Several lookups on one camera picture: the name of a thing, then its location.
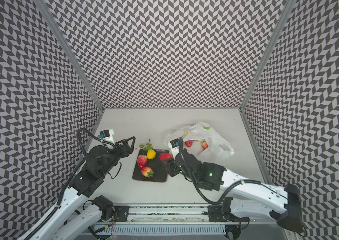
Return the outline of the red fake strawberry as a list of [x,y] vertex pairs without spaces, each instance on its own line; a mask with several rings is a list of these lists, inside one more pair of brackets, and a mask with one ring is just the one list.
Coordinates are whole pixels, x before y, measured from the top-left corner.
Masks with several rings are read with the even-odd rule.
[[137,158],[138,167],[141,169],[144,168],[147,163],[147,160],[148,160],[147,156],[139,155]]

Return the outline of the peach fake apple green leaf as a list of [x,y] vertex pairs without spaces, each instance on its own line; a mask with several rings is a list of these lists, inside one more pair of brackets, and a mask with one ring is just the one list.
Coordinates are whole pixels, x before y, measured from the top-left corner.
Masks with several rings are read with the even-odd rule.
[[144,177],[150,179],[151,177],[153,177],[154,172],[153,172],[152,168],[150,168],[150,167],[144,167],[144,168],[141,169],[141,174],[142,174]]

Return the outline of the yellow fake pear with leaves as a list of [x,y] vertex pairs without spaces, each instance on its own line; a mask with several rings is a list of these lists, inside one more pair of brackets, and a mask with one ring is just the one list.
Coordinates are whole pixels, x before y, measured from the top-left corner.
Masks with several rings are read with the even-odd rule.
[[139,145],[141,149],[146,151],[146,156],[149,160],[153,160],[156,157],[156,151],[153,149],[152,144],[150,143],[150,140],[148,140],[148,143]]

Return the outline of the white plastic bag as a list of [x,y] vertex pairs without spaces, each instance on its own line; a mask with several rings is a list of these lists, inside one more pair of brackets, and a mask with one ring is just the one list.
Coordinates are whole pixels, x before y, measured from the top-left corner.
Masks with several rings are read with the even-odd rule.
[[[211,125],[197,122],[193,126],[183,126],[177,130],[169,130],[164,137],[168,146],[171,140],[182,137],[183,141],[193,140],[190,148],[184,144],[184,149],[201,162],[220,163],[229,160],[234,155],[234,149]],[[203,150],[201,142],[206,141],[208,148]]]

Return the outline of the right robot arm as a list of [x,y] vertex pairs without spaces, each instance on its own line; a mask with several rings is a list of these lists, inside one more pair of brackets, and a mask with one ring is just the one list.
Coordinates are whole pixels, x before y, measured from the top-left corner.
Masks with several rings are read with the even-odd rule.
[[240,176],[214,164],[203,163],[183,147],[183,139],[168,143],[173,159],[164,166],[168,175],[181,174],[211,206],[220,206],[226,221],[242,218],[269,218],[286,230],[305,232],[299,188],[268,185]]

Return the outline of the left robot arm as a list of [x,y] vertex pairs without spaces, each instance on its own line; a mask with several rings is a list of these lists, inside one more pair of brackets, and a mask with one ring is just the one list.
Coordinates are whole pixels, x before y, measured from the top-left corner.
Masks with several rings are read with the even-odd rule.
[[113,135],[113,130],[102,131],[98,137],[90,134],[100,145],[83,152],[57,202],[21,240],[73,240],[101,219],[114,220],[113,202],[105,196],[91,196],[110,170],[133,153],[136,138],[115,142]]

